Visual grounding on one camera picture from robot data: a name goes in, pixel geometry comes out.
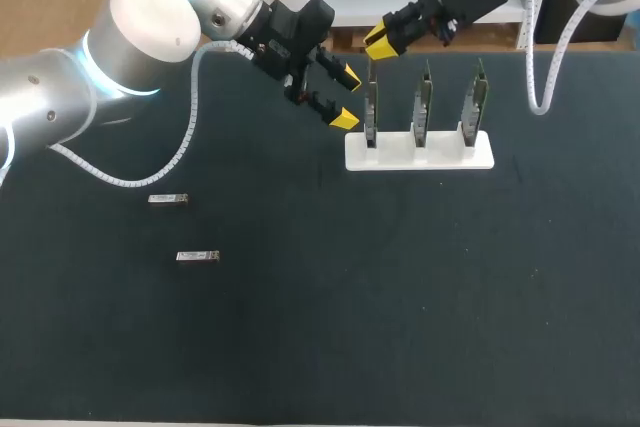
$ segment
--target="silver robot arm segment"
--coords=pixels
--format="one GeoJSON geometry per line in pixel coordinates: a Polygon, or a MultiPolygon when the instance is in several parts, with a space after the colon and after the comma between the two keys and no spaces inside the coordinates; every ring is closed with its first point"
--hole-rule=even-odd
{"type": "Polygon", "coordinates": [[[131,118],[197,47],[238,38],[262,0],[107,0],[76,44],[0,62],[0,169],[131,118]]]}

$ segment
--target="coiled cable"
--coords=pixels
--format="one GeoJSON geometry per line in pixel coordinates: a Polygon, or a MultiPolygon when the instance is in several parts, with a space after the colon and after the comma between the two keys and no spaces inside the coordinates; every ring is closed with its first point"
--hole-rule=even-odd
{"type": "Polygon", "coordinates": [[[178,151],[171,158],[169,163],[167,163],[167,165],[165,165],[162,169],[160,169],[155,174],[141,180],[118,179],[116,177],[113,177],[112,175],[102,172],[97,167],[94,167],[89,162],[84,160],[82,157],[80,157],[79,155],[69,150],[67,147],[63,147],[60,144],[56,144],[56,145],[50,146],[49,148],[54,152],[57,152],[60,155],[63,155],[64,157],[69,159],[71,162],[76,164],[78,167],[83,169],[85,172],[88,172],[89,174],[97,177],[98,179],[104,182],[107,182],[108,184],[115,185],[117,187],[133,189],[133,188],[145,187],[147,185],[151,185],[157,182],[158,180],[166,176],[169,172],[171,172],[171,170],[173,170],[173,168],[178,164],[178,162],[180,162],[180,160],[182,159],[182,156],[187,151],[187,148],[191,143],[193,132],[196,128],[196,123],[198,121],[198,72],[200,70],[200,62],[202,61],[202,57],[204,56],[204,54],[206,54],[207,52],[210,52],[212,50],[220,50],[220,49],[231,49],[234,52],[237,52],[238,54],[242,55],[243,57],[249,60],[253,59],[253,52],[241,46],[235,41],[209,42],[208,44],[205,44],[200,49],[198,49],[193,59],[193,64],[191,66],[191,116],[189,118],[187,131],[184,134],[184,138],[182,139],[182,143],[180,144],[178,151]]]}
{"type": "Polygon", "coordinates": [[[526,53],[526,71],[527,71],[527,95],[529,99],[529,109],[535,115],[545,115],[551,108],[551,101],[553,100],[553,93],[556,88],[556,82],[558,80],[558,74],[560,73],[560,67],[562,66],[562,60],[567,52],[571,38],[575,33],[578,25],[582,22],[584,16],[589,12],[593,6],[600,0],[583,0],[574,14],[567,22],[567,25],[560,36],[560,40],[553,53],[551,59],[551,67],[549,68],[549,74],[547,76],[547,83],[545,86],[544,97],[542,99],[542,105],[538,104],[536,97],[536,80],[534,72],[533,62],[533,37],[536,25],[536,4],[535,0],[527,0],[526,5],[526,22],[527,22],[527,53],[526,53]]]}

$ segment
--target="metal transceiver module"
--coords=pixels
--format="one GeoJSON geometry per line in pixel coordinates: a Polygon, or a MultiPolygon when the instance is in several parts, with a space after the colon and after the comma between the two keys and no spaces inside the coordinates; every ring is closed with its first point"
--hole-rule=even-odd
{"type": "Polygon", "coordinates": [[[208,250],[203,252],[178,252],[176,257],[178,262],[192,263],[192,262],[219,262],[220,251],[208,250]]]}
{"type": "Polygon", "coordinates": [[[186,205],[189,203],[187,194],[150,195],[149,203],[153,205],[186,205]]]}

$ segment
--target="black mat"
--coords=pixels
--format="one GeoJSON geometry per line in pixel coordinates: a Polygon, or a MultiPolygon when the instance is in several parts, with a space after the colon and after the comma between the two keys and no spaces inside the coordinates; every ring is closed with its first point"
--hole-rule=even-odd
{"type": "MultiPolygon", "coordinates": [[[[430,57],[433,129],[455,126],[475,59],[430,57]]],[[[483,59],[489,172],[346,172],[342,135],[231,55],[204,63],[193,146],[157,186],[111,187],[52,152],[16,165],[0,418],[640,421],[640,57],[569,56],[544,118],[522,56],[483,59]],[[193,203],[149,209],[164,192],[193,203]],[[208,249],[218,266],[176,265],[208,249]]],[[[424,62],[380,68],[384,129],[408,128],[424,62]]],[[[187,94],[185,71],[73,148],[146,176],[176,149],[187,94]]],[[[362,93],[342,98],[361,112],[362,93]]]]}

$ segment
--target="white holder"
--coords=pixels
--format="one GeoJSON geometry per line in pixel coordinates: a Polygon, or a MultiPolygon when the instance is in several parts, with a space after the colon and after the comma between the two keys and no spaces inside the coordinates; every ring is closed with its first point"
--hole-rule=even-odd
{"type": "Polygon", "coordinates": [[[495,164],[489,135],[478,132],[475,147],[467,147],[460,123],[455,131],[429,131],[425,147],[416,147],[413,124],[408,132],[378,132],[376,144],[368,148],[363,132],[347,134],[347,170],[488,170],[495,164]]]}

